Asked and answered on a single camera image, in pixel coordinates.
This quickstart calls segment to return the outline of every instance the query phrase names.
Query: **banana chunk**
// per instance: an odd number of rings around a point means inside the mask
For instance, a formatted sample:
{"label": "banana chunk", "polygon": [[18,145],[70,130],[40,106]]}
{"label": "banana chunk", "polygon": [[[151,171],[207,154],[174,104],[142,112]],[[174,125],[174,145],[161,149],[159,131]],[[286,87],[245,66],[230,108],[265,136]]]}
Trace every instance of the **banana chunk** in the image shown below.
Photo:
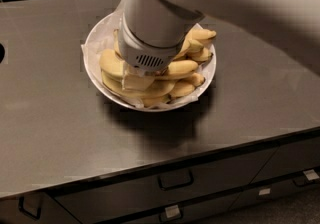
{"label": "banana chunk", "polygon": [[143,105],[145,108],[151,107],[158,103],[168,103],[170,101],[169,94],[157,97],[157,98],[145,98],[142,99]]}
{"label": "banana chunk", "polygon": [[188,52],[190,48],[190,42],[188,40],[184,40],[180,52],[173,58],[173,60],[182,58]]}
{"label": "banana chunk", "polygon": [[191,76],[186,77],[186,78],[182,79],[181,81],[188,82],[188,83],[192,84],[193,86],[198,87],[204,83],[205,78],[203,75],[201,75],[199,73],[193,73]]}
{"label": "banana chunk", "polygon": [[195,86],[189,82],[179,80],[169,93],[172,98],[187,96],[195,90]]}
{"label": "banana chunk", "polygon": [[193,60],[172,61],[163,76],[173,78],[181,76],[187,77],[191,72],[194,72],[198,66],[198,63]]}
{"label": "banana chunk", "polygon": [[195,39],[206,45],[212,42],[212,39],[217,35],[216,31],[209,29],[191,29],[186,35],[187,39]]}
{"label": "banana chunk", "polygon": [[101,72],[102,81],[105,86],[107,86],[111,91],[128,98],[157,98],[165,94],[168,94],[174,87],[176,80],[163,80],[163,81],[154,81],[150,87],[145,91],[137,90],[122,90],[122,85],[120,82],[110,78],[104,70]]}
{"label": "banana chunk", "polygon": [[123,77],[123,63],[116,52],[112,49],[106,49],[102,52],[99,65],[106,75],[116,81],[121,81]]}
{"label": "banana chunk", "polygon": [[204,62],[210,59],[210,57],[212,56],[212,52],[205,47],[197,54],[193,53],[188,56],[191,57],[191,59],[194,61]]}
{"label": "banana chunk", "polygon": [[120,53],[120,48],[119,48],[119,41],[118,41],[118,31],[119,29],[113,30],[113,48],[116,52],[116,54],[122,58],[122,55]]}
{"label": "banana chunk", "polygon": [[204,47],[204,45],[196,39],[187,39],[187,40],[190,43],[190,47],[187,51],[188,53],[189,52],[200,52]]}

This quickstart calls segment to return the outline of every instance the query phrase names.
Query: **white bowl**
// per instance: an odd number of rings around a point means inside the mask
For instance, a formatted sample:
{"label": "white bowl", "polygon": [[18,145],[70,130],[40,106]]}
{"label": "white bowl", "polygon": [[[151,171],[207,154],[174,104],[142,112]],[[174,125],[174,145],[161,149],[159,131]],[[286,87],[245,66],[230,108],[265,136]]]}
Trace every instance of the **white bowl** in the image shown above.
{"label": "white bowl", "polygon": [[[114,29],[117,29],[117,27],[114,28],[110,28],[107,27],[106,24],[108,23],[108,20],[112,17],[112,14],[106,16],[105,18],[103,18],[99,23],[97,23],[95,25],[95,27],[90,31],[87,40],[85,42],[84,47],[86,47],[88,44],[92,43],[92,42],[99,42],[104,40],[104,38],[106,37],[107,33],[111,33]],[[209,85],[211,84],[215,71],[216,71],[216,52],[215,52],[215,48],[213,46],[213,44],[210,46],[210,51],[213,53],[212,58],[210,59],[209,62],[202,64],[202,75],[205,77],[205,82],[203,85],[199,86],[198,88],[196,88],[196,90],[190,94],[194,95],[196,97],[200,97],[201,94],[204,93],[204,91],[209,87]],[[110,100],[116,102],[117,104],[124,106],[126,108],[129,109],[134,109],[137,111],[143,111],[143,112],[163,112],[163,111],[169,111],[169,110],[173,110],[173,109],[177,109],[180,107],[183,107],[187,104],[189,104],[190,102],[187,103],[181,103],[181,104],[177,104],[177,105],[172,105],[172,107],[170,108],[156,108],[156,109],[150,109],[150,108],[136,108],[133,105],[130,105],[129,103],[123,101],[120,97],[118,97],[117,95],[115,95],[113,92],[111,92],[106,86],[104,86],[103,84],[101,84],[100,81],[98,81],[94,75],[93,72],[91,70],[91,66],[88,63],[88,58],[85,58],[84,56],[84,65],[86,68],[86,71],[92,81],[92,83],[97,87],[97,89],[104,94],[107,98],[109,98]]]}

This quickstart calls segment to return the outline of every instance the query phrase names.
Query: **metal surface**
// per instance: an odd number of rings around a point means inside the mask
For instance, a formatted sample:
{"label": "metal surface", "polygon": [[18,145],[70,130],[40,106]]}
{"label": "metal surface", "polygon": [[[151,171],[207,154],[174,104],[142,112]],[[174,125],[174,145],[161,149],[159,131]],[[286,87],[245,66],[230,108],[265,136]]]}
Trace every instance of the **metal surface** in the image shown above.
{"label": "metal surface", "polygon": [[319,126],[320,79],[219,20],[217,72],[198,102],[124,109],[88,80],[80,44],[120,0],[0,4],[0,197]]}

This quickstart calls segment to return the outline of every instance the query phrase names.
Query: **robotic arm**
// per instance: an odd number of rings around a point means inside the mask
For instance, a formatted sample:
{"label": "robotic arm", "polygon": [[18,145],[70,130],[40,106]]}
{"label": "robotic arm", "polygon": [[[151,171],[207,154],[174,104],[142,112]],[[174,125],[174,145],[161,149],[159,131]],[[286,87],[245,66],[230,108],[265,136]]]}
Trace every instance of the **robotic arm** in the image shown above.
{"label": "robotic arm", "polygon": [[161,70],[205,15],[245,28],[320,75],[320,0],[127,0],[122,55],[141,70]]}

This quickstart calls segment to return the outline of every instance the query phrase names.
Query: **drawer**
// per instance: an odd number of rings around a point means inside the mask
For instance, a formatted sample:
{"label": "drawer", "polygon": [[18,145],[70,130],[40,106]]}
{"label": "drawer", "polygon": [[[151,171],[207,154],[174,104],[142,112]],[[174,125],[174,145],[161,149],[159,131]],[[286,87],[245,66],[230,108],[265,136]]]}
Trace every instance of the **drawer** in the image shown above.
{"label": "drawer", "polygon": [[1,224],[77,224],[68,212],[45,193],[0,201]]}
{"label": "drawer", "polygon": [[249,184],[275,149],[56,197],[84,224],[110,220]]}
{"label": "drawer", "polygon": [[254,182],[311,169],[320,165],[320,137],[280,145]]}
{"label": "drawer", "polygon": [[309,180],[304,174],[301,174],[290,179],[245,190],[240,194],[231,209],[268,202],[273,199],[315,188],[320,188],[320,179]]}
{"label": "drawer", "polygon": [[215,214],[226,212],[232,203],[239,196],[234,193],[228,196],[206,200],[201,203],[190,204],[187,206],[175,205],[171,209],[164,208],[159,213],[129,221],[127,224],[160,224],[160,223],[189,223]]}

